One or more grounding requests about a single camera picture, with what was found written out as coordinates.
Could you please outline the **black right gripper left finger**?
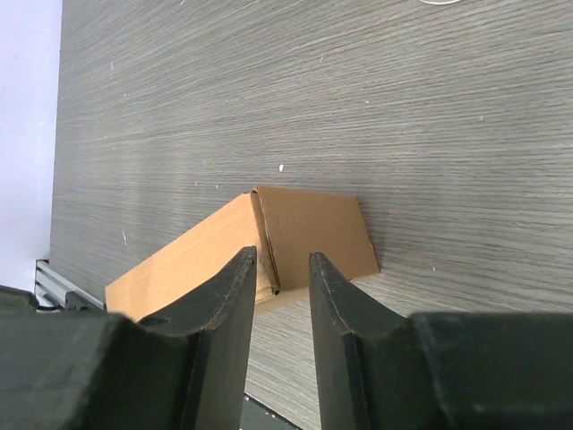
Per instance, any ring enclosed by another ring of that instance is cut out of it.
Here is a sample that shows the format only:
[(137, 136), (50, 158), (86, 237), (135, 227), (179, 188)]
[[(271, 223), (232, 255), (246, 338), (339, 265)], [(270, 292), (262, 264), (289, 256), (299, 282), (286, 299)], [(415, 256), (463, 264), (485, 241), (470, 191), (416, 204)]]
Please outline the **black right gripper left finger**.
[(257, 251), (138, 322), (42, 312), (1, 290), (4, 429), (236, 429), (252, 334)]

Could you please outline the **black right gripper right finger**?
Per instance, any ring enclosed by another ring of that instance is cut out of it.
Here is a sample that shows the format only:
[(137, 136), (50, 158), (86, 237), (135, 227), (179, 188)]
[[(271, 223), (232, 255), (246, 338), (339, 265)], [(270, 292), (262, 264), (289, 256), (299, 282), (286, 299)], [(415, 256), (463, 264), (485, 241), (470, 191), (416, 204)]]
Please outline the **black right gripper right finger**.
[(401, 316), (309, 259), (325, 429), (569, 429), (568, 313)]

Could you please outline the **brown cardboard box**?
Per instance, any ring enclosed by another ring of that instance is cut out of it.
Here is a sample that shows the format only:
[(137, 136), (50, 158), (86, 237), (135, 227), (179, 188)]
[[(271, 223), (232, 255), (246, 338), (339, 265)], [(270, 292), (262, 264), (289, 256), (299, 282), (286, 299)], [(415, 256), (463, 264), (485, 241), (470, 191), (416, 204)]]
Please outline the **brown cardboard box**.
[(214, 277), (251, 245), (259, 313), (307, 296), (310, 254), (325, 254), (349, 280), (380, 271), (357, 197), (257, 185), (111, 282), (107, 310), (139, 321)]

